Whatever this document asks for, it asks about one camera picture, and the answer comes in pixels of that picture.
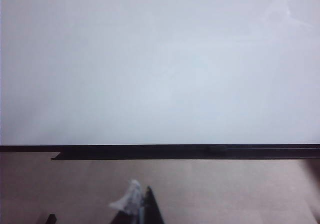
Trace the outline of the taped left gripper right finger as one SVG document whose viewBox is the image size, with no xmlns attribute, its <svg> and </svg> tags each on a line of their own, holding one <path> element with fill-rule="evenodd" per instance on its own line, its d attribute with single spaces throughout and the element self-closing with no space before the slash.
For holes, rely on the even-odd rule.
<svg viewBox="0 0 320 224">
<path fill-rule="evenodd" d="M 125 194 L 109 204 L 117 211 L 111 223 L 164 223 L 156 197 L 150 186 L 143 191 L 141 184 L 133 179 Z"/>
</svg>

